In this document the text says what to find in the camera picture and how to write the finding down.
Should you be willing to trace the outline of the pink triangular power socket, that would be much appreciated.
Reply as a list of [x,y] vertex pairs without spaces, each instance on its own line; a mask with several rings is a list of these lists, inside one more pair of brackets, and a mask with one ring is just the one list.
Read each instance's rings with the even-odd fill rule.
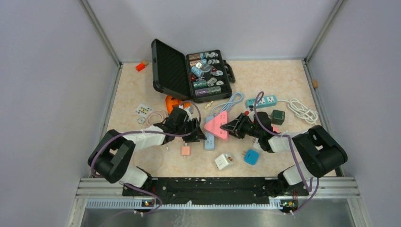
[[228,123],[228,112],[222,111],[217,116],[212,117],[210,121],[205,123],[204,129],[213,136],[222,139],[224,141],[228,141],[228,132],[224,129],[221,129],[221,126],[227,123]]

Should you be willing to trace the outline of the light blue power strip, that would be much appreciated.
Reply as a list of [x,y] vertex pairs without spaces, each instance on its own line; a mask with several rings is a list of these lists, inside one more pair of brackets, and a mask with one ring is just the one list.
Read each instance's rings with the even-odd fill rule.
[[205,136],[206,140],[204,143],[204,148],[208,151],[213,151],[215,150],[215,136],[211,134],[205,127]]

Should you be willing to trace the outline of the small salmon charger plug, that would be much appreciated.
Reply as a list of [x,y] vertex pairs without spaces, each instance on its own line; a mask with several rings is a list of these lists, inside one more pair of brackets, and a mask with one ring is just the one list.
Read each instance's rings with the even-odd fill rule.
[[185,143],[181,147],[181,156],[184,158],[188,158],[191,156],[191,147],[188,145],[188,143]]

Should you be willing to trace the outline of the blue charger plug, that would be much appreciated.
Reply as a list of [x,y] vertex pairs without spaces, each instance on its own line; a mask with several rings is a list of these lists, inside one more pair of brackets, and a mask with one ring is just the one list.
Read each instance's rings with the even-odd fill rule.
[[251,166],[256,165],[259,157],[260,154],[253,149],[249,149],[243,152],[243,161]]

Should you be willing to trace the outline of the pink charger plug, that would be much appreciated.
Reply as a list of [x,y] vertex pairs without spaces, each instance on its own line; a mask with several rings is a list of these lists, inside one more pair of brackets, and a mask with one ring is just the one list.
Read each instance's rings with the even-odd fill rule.
[[273,131],[274,131],[275,133],[280,133],[280,131],[279,131],[279,129],[278,129],[277,127],[272,126],[272,129],[273,129]]

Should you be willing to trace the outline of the dark green cube plug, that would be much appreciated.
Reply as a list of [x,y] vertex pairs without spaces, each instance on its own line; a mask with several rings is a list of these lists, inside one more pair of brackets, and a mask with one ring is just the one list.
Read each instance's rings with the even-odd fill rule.
[[285,121],[286,114],[281,110],[273,110],[271,113],[271,123],[275,125],[282,125]]

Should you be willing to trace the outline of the white cartoon plug adapter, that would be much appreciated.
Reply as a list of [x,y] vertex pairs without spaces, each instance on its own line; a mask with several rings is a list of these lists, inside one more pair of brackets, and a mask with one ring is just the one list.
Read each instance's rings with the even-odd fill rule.
[[214,162],[218,170],[224,170],[234,164],[234,159],[231,154],[223,153],[219,155]]

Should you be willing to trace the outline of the white charger plug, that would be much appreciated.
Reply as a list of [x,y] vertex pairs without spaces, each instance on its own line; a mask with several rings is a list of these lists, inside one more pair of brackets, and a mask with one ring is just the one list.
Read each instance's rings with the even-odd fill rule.
[[258,143],[257,140],[253,143],[253,148],[258,151],[262,151],[262,148],[260,147],[260,144]]

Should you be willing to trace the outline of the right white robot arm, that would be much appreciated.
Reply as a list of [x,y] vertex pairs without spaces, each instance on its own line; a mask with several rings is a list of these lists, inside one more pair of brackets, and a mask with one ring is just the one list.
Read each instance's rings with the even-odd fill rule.
[[279,133],[266,112],[257,112],[252,119],[242,113],[220,128],[238,139],[254,137],[263,151],[291,152],[294,165],[278,175],[277,188],[284,195],[290,195],[298,183],[308,187],[307,180],[323,177],[348,161],[344,148],[320,125],[301,133]]

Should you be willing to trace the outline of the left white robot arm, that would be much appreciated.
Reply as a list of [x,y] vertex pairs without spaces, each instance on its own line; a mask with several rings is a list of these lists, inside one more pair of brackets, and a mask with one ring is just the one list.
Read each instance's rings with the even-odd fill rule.
[[151,175],[130,165],[134,153],[165,145],[178,137],[185,142],[203,140],[200,126],[201,116],[193,117],[190,111],[175,107],[161,122],[145,129],[122,133],[109,130],[88,158],[90,173],[109,183],[130,184],[139,195],[147,195],[152,188]]

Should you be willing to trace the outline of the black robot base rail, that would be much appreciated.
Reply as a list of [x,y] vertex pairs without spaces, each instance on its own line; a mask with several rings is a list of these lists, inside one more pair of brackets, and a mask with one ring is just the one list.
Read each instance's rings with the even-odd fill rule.
[[301,183],[290,186],[276,177],[160,177],[147,181],[143,190],[157,195],[164,205],[268,204],[278,196],[309,195]]

